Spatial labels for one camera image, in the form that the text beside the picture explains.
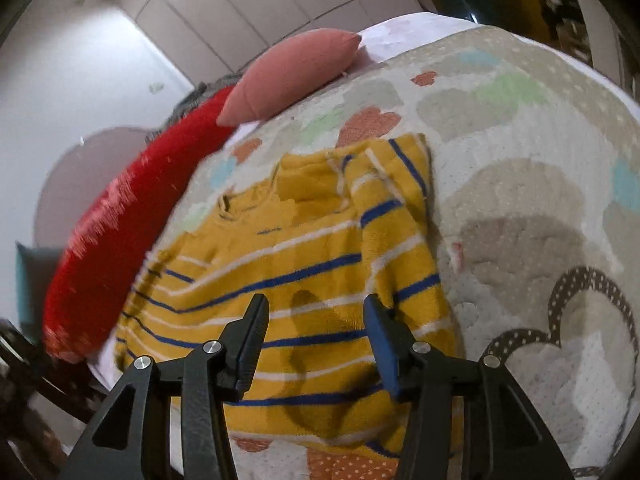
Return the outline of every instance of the mattress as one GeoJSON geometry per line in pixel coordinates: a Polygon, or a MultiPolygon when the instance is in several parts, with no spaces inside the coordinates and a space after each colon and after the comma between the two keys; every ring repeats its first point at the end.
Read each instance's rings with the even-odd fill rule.
{"type": "MultiPolygon", "coordinates": [[[[640,110],[580,62],[500,29],[420,13],[362,35],[340,81],[202,161],[157,248],[286,152],[426,134],[430,241],[466,357],[505,360],[574,475],[597,476],[639,411],[640,110]]],[[[107,387],[112,355],[107,344],[92,365],[107,387]]],[[[295,443],[232,449],[240,478],[323,478],[295,443]]]]}

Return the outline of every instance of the red cushion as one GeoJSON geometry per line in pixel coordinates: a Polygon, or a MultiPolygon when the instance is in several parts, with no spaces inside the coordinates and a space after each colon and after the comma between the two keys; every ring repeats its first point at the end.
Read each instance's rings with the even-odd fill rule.
{"type": "Polygon", "coordinates": [[[146,252],[199,161],[233,132],[216,124],[232,88],[222,89],[152,142],[82,216],[47,291],[49,354],[78,362],[106,341],[146,252]]]}

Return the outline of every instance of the pink pillow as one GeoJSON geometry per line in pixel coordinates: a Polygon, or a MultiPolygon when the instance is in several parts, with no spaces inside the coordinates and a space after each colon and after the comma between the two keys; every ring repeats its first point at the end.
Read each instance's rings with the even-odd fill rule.
{"type": "Polygon", "coordinates": [[[218,125],[271,119],[344,72],[361,39],[346,30],[318,28],[272,46],[231,92],[218,125]]]}

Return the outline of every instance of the bed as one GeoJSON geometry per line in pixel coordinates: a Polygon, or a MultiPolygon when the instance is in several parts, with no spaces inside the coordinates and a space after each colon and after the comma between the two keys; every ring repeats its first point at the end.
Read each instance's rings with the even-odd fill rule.
{"type": "MultiPolygon", "coordinates": [[[[640,109],[575,59],[497,28],[425,12],[362,37],[343,78],[239,128],[200,163],[156,249],[284,153],[360,140],[347,127],[357,111],[372,119],[368,137],[424,133],[433,247],[466,357],[507,360],[574,475],[599,476],[640,411],[640,109]]],[[[90,366],[107,388],[119,377],[113,347],[111,337],[90,366]]],[[[232,449],[241,479],[327,478],[298,444],[232,449]]]]}

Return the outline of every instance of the pillow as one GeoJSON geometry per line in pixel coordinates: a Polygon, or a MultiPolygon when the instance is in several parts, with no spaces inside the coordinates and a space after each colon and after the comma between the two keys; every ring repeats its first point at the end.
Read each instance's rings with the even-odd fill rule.
{"type": "Polygon", "coordinates": [[[271,119],[344,72],[361,39],[346,30],[318,28],[272,46],[231,92],[218,124],[271,119]]]}
{"type": "Polygon", "coordinates": [[[47,291],[50,355],[79,362],[106,341],[199,161],[231,136],[232,128],[216,124],[231,91],[221,90],[149,144],[82,216],[47,291]]]}
{"type": "Polygon", "coordinates": [[[32,343],[42,339],[42,311],[62,248],[29,248],[15,243],[15,285],[20,331],[32,343]]]}

